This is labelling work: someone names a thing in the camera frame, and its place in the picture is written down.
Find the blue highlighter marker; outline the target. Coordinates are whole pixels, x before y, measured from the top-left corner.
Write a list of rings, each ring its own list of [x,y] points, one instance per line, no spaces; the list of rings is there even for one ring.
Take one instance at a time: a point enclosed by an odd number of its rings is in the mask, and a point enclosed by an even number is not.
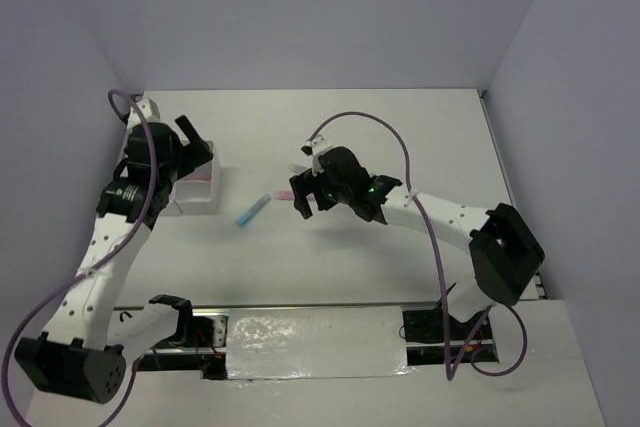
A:
[[[262,195],[253,205],[251,205],[236,221],[236,226],[245,228],[251,220],[271,201],[271,195]]]

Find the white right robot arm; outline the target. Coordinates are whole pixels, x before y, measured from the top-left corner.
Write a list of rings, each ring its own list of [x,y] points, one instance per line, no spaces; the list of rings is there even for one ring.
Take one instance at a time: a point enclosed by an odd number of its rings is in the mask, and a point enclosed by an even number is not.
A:
[[[515,306],[545,259],[514,206],[473,207],[411,190],[397,178],[369,173],[346,147],[330,146],[310,166],[293,164],[290,171],[294,207],[305,219],[342,204],[365,222],[421,232],[470,257],[471,273],[448,290],[448,305],[434,316],[446,338],[460,336],[489,307]]]

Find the purple pink case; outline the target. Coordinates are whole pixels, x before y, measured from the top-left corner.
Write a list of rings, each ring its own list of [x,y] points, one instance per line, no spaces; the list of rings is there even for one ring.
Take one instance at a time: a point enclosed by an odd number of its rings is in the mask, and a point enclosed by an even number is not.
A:
[[[295,195],[292,191],[276,191],[272,194],[274,200],[292,201]]]

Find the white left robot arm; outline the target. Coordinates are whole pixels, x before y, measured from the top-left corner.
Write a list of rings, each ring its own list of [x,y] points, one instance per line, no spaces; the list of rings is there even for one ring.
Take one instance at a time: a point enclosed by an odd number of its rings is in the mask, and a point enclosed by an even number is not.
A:
[[[152,297],[123,324],[112,319],[175,182],[214,157],[186,116],[175,123],[153,120],[130,128],[123,157],[99,198],[79,282],[38,337],[18,341],[14,358],[37,390],[106,404],[127,366],[158,343],[182,346],[195,336],[191,302],[168,294]]]

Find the pink transparent case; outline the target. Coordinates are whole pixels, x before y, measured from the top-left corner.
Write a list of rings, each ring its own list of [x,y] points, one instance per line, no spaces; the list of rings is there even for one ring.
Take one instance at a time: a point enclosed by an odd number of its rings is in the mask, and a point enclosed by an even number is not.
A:
[[[192,173],[180,179],[180,182],[207,182],[212,180],[211,173]]]

